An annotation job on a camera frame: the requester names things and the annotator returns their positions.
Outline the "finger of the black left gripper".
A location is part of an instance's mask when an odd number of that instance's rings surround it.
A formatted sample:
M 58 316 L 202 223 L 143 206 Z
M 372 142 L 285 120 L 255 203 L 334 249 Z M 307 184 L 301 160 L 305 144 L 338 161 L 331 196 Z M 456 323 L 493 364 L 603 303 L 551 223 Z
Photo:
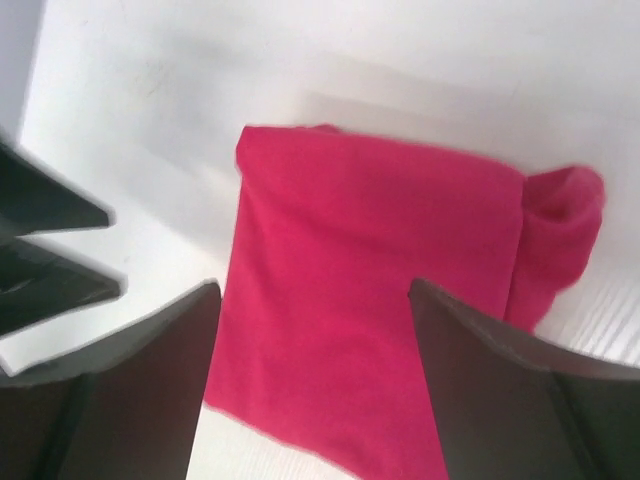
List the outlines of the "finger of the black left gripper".
M 1 245 L 1 334 L 94 303 L 117 299 L 121 282 L 14 238 Z
M 1 239 L 107 228 L 113 215 L 1 141 Z

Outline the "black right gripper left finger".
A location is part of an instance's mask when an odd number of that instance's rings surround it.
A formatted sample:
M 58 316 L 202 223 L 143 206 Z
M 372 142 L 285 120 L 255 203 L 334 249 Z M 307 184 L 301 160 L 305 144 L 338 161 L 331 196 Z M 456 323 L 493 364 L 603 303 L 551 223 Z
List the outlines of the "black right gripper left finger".
M 1 377 L 4 479 L 183 479 L 215 343 L 206 282 L 150 317 Z

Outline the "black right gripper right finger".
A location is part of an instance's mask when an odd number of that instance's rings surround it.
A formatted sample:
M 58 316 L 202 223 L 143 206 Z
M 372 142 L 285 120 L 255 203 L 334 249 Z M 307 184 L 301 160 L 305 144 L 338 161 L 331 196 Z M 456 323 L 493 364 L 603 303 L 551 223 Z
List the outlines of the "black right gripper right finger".
M 452 479 L 635 479 L 639 371 L 487 316 L 416 279 L 421 362 Z

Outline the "pink t shirt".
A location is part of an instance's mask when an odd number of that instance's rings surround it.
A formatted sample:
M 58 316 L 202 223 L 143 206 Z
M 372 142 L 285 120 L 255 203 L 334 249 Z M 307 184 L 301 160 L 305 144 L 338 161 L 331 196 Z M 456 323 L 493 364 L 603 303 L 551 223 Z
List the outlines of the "pink t shirt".
M 236 162 L 205 402 L 363 479 L 445 478 L 411 282 L 532 330 L 585 270 L 602 177 L 331 126 L 248 126 Z

